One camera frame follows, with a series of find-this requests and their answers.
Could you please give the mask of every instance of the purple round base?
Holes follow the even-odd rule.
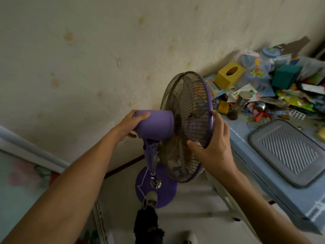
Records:
[[[144,174],[146,173],[147,167],[144,167],[138,174],[136,178],[136,195],[138,196],[138,199],[142,202],[144,199],[144,195],[147,195],[150,191],[156,191],[158,194],[158,201],[156,208],[161,208],[169,204],[169,202],[172,201],[176,194],[177,189],[177,181],[173,180],[167,175],[167,172],[164,168],[164,166],[160,163],[158,163],[157,170],[156,170],[156,176],[161,180],[161,187],[159,189],[153,189],[151,187],[151,175],[150,171],[147,171],[147,174],[144,177]]]

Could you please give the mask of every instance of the electric fan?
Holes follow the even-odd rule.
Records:
[[[176,194],[177,182],[188,182],[201,170],[186,142],[190,139],[202,148],[209,145],[213,133],[211,110],[215,107],[212,96],[212,90],[199,74],[180,73],[168,84],[160,110],[136,113],[151,113],[134,129],[144,141],[147,163],[136,179],[140,201],[154,190],[158,195],[156,208],[167,205]]]

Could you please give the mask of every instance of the gray tray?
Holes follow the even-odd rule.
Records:
[[[250,134],[249,142],[297,187],[308,185],[325,169],[325,151],[286,121],[265,124]]]

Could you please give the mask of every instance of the hand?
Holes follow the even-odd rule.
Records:
[[[119,124],[109,131],[109,134],[114,136],[116,143],[125,139],[126,136],[131,138],[137,137],[135,134],[130,132],[139,124],[139,122],[147,119],[150,116],[150,112],[146,112],[134,117],[137,111],[138,110],[131,110],[131,112],[127,114]]]
[[[202,149],[191,140],[188,140],[187,144],[203,167],[223,184],[236,176],[238,169],[231,154],[229,125],[216,111],[212,111],[212,115],[215,127],[209,146]]]

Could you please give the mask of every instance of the shoe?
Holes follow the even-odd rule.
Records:
[[[187,242],[188,244],[199,244],[196,235],[192,231],[185,232],[184,237],[184,243]]]
[[[158,201],[158,195],[155,191],[150,191],[147,193],[147,195],[144,197],[143,200],[143,209],[145,210],[147,206],[151,206],[153,209],[156,208]]]

